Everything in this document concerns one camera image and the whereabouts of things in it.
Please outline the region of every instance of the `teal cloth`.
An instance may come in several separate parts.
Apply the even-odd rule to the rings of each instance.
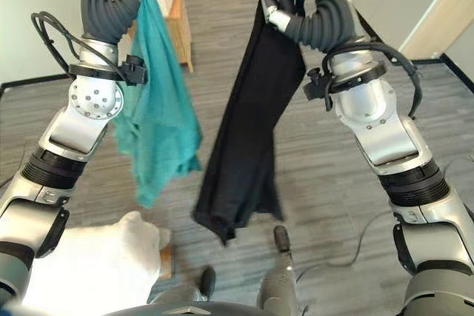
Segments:
[[[148,82],[121,86],[116,138],[133,159],[138,202],[149,209],[170,179],[201,169],[201,130],[156,0],[141,0],[137,22],[132,54],[144,59]]]

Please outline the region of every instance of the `white fabric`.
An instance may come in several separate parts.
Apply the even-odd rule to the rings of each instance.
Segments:
[[[104,315],[147,302],[170,231],[139,212],[111,226],[66,229],[56,250],[33,263],[23,305],[56,316]]]

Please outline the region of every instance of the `black cable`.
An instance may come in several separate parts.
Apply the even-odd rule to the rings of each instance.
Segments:
[[[13,179],[14,175],[11,175],[10,177],[8,177],[7,179],[5,179],[4,181],[2,181],[0,183],[0,189],[3,188],[7,183],[11,182],[12,179]]]
[[[21,165],[23,164],[23,158],[24,158],[24,153],[25,153],[25,150],[26,150],[26,146],[27,146],[27,143],[24,142],[23,144],[23,152],[21,153],[21,158],[20,158],[20,161],[18,163],[18,167],[16,168],[17,170],[20,169]],[[3,188],[7,183],[11,182],[13,180],[13,177],[15,175],[11,175],[10,177],[4,179],[1,183],[0,183],[0,189]]]
[[[421,104],[421,100],[423,98],[423,92],[421,89],[420,85],[420,78],[418,76],[418,72],[413,65],[411,61],[409,61],[405,56],[403,56],[399,51],[394,49],[391,46],[388,46],[387,44],[383,44],[381,42],[355,42],[352,44],[343,44],[339,47],[337,47],[335,50],[331,51],[328,53],[322,61],[322,68],[324,71],[324,75],[331,75],[330,74],[330,69],[329,69],[329,61],[332,57],[335,55],[340,55],[342,53],[348,53],[348,52],[353,52],[353,51],[362,51],[362,50],[370,50],[370,51],[376,51],[376,52],[382,52],[387,55],[392,56],[395,58],[400,65],[404,68],[404,70],[407,72],[408,76],[410,77],[413,86],[415,87],[415,92],[413,94],[413,103],[412,107],[410,109],[410,112],[408,113],[408,116],[411,118],[415,117],[415,112],[418,109],[418,107]],[[329,92],[330,90],[327,90],[327,93],[325,95],[324,100],[326,101],[326,108],[330,111],[331,108],[333,107],[330,97],[329,97]]]
[[[94,49],[93,47],[89,46],[82,40],[72,35],[63,26],[63,24],[50,13],[46,11],[41,11],[40,13],[33,13],[31,14],[31,21],[36,31],[38,32],[39,36],[41,37],[44,44],[46,45],[47,49],[50,51],[51,55],[53,55],[54,59],[58,62],[58,64],[63,69],[63,71],[65,71],[66,74],[70,78],[75,79],[76,76],[69,72],[69,65],[61,56],[61,54],[58,52],[58,50],[53,46],[54,41],[51,40],[51,38],[49,37],[49,34],[47,33],[46,27],[44,26],[45,22],[48,23],[51,27],[53,27],[55,30],[59,31],[66,38],[67,44],[69,45],[71,53],[74,55],[74,57],[79,59],[79,55],[74,50],[73,42],[85,48],[87,51],[93,53],[97,57],[99,57],[102,61],[104,61],[107,65],[109,65],[109,67],[111,67],[118,74],[118,76],[120,77],[122,81],[125,81],[127,83],[127,77],[120,70],[119,67],[117,67],[110,59],[102,55],[98,50]]]
[[[369,229],[370,225],[372,225],[372,223],[374,223],[376,220],[378,220],[380,217],[384,216],[384,215],[389,215],[391,214],[392,211],[391,210],[387,210],[387,211],[383,211],[383,212],[380,212],[378,215],[376,215],[375,217],[373,217],[369,222],[366,223],[364,229],[362,230],[362,233],[360,234],[359,238],[358,238],[358,243],[357,243],[357,249],[355,250],[355,254],[353,256],[353,258],[351,260],[349,260],[348,262],[345,262],[345,263],[331,263],[331,262],[328,262],[322,266],[308,266],[306,269],[303,270],[303,272],[300,273],[300,275],[296,278],[296,283],[298,283],[310,270],[313,270],[313,269],[323,269],[323,268],[344,268],[344,267],[348,267],[348,266],[352,266],[356,261],[357,261],[357,258],[358,256],[361,254],[361,247],[362,247],[362,242],[364,241],[364,236],[365,236],[365,233],[367,232],[367,230]],[[301,312],[301,316],[305,316],[306,313],[310,310],[310,305],[306,305],[304,308],[303,308],[303,311],[301,311],[300,309],[300,312]]]

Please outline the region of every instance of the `black pants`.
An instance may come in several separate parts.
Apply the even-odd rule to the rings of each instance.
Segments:
[[[275,185],[273,128],[306,72],[299,46],[265,24],[255,24],[193,212],[223,244],[253,212],[283,220]]]

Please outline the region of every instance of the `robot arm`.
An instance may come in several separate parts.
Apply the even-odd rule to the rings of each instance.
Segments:
[[[69,217],[63,206],[98,149],[108,122],[123,106],[116,81],[132,84],[146,75],[140,58],[129,56],[118,67],[117,43],[139,5],[140,0],[81,0],[82,40],[63,32],[81,45],[79,63],[68,70],[76,77],[68,105],[50,122],[37,150],[0,199],[0,307],[22,298],[33,259],[57,246]],[[57,21],[47,13],[33,14],[33,18],[42,20],[37,30],[44,30],[44,22]],[[49,38],[42,37],[51,50]]]
[[[353,131],[389,195],[399,221],[393,230],[398,259],[413,275],[401,315],[471,315],[473,214],[444,180],[412,119],[397,113],[395,92],[383,79],[385,67],[371,53],[386,45],[361,43],[365,34],[350,0],[316,4],[316,13],[302,18],[290,12],[293,5],[287,0],[262,0],[267,23],[296,42],[329,53],[323,61],[324,75],[319,69],[310,71],[312,82],[305,92],[309,99],[326,98],[328,110],[333,105],[330,95],[334,97],[336,115]],[[395,53],[413,77],[413,66]],[[421,100],[418,83],[413,82],[416,95],[410,116]]]

